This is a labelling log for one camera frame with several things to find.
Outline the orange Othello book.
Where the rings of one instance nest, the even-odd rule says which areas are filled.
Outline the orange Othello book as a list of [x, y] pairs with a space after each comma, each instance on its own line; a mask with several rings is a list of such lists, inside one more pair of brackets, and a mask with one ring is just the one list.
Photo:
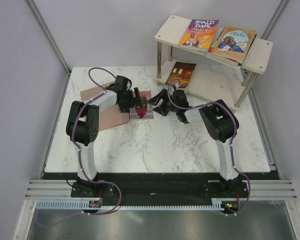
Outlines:
[[257, 31], [250, 28], [226, 26], [210, 54], [241, 65], [257, 36]]

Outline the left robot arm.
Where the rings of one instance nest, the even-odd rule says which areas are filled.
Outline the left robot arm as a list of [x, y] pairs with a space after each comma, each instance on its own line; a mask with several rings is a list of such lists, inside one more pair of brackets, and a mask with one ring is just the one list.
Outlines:
[[66, 134], [77, 147], [78, 177], [85, 182], [82, 191], [89, 197], [96, 196], [100, 185], [93, 179], [98, 171], [95, 165], [94, 141], [99, 133], [100, 113], [117, 105], [120, 113], [129, 113], [130, 109], [142, 107], [140, 91], [130, 89], [132, 81], [118, 75], [114, 83], [104, 88], [100, 94], [87, 102], [73, 101], [66, 124]]

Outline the red 13-Storey Treehouse book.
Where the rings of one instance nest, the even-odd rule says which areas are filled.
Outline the red 13-Storey Treehouse book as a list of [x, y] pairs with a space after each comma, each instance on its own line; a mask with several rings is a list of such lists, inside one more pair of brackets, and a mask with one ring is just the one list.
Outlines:
[[[208, 49], [207, 53], [212, 54], [213, 50], [218, 49], [219, 46], [220, 46], [220, 49], [223, 49], [222, 52], [231, 52], [232, 53], [232, 52], [235, 52], [236, 50], [238, 50], [238, 52], [241, 53], [243, 51], [243, 49], [240, 46], [238, 46], [237, 42], [235, 41], [235, 39], [232, 36], [225, 36], [222, 38], [221, 42], [218, 43], [221, 35], [222, 35], [222, 31], [220, 31], [220, 33], [218, 34], [217, 37], [215, 36], [213, 38], [212, 44], [211, 44], [210, 48]], [[232, 59], [230, 57], [224, 57], [221, 55], [215, 55], [215, 56]]]

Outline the dark brown Leonard book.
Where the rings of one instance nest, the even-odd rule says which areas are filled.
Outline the dark brown Leonard book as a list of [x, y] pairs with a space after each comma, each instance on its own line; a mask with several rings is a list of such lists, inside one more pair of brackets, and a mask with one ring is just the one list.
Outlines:
[[171, 84], [172, 86], [174, 86], [177, 80], [180, 79], [180, 88], [187, 88], [195, 71], [196, 65], [196, 63], [185, 63], [176, 61], [165, 82], [165, 85], [168, 86], [169, 84]]

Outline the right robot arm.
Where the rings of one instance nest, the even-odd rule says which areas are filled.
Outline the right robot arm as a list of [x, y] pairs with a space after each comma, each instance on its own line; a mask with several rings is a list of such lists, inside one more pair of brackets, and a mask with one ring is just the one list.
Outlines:
[[166, 89], [147, 100], [153, 105], [153, 111], [166, 116], [174, 112], [177, 119], [184, 123], [202, 122], [210, 137], [215, 140], [219, 156], [219, 174], [224, 180], [219, 184], [219, 191], [225, 197], [237, 191], [233, 181], [239, 176], [234, 160], [234, 138], [237, 135], [239, 121], [222, 99], [198, 106], [190, 106], [184, 90], [174, 90], [171, 94]]

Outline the grey red illustrated book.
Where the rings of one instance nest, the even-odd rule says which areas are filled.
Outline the grey red illustrated book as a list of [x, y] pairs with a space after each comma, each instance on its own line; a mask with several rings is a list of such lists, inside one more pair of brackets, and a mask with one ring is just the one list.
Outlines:
[[142, 106], [136, 106], [130, 109], [130, 120], [152, 120], [154, 118], [153, 106], [147, 103], [152, 98], [150, 91], [140, 91]]

